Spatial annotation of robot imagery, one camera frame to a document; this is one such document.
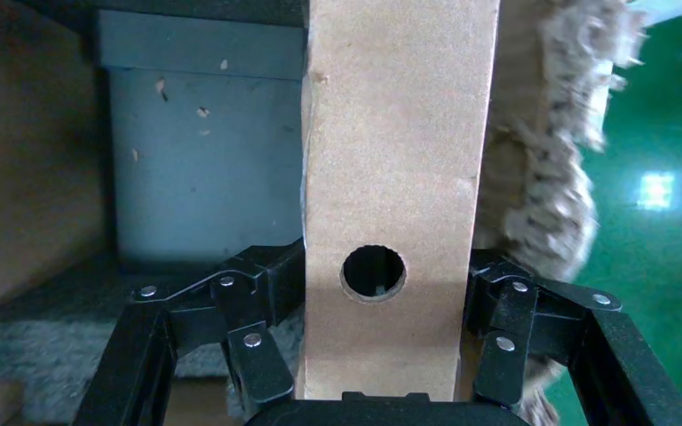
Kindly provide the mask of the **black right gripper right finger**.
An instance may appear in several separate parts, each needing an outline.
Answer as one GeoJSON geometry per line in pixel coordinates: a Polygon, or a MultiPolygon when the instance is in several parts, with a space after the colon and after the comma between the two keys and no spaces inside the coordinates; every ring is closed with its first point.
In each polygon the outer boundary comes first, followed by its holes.
{"type": "Polygon", "coordinates": [[[521,425],[529,356],[567,367],[590,425],[682,425],[682,394],[611,294],[471,254],[464,325],[483,343],[472,399],[483,425],[521,425]]]}

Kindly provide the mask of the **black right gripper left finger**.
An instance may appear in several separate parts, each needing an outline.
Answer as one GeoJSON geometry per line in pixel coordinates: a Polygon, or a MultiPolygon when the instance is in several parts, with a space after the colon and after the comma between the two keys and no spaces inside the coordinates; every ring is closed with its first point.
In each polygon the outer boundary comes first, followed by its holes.
{"type": "Polygon", "coordinates": [[[292,396],[269,328],[304,301],[305,245],[252,246],[197,280],[142,288],[123,308],[75,425],[161,425],[178,360],[219,344],[243,415],[292,396]]]}

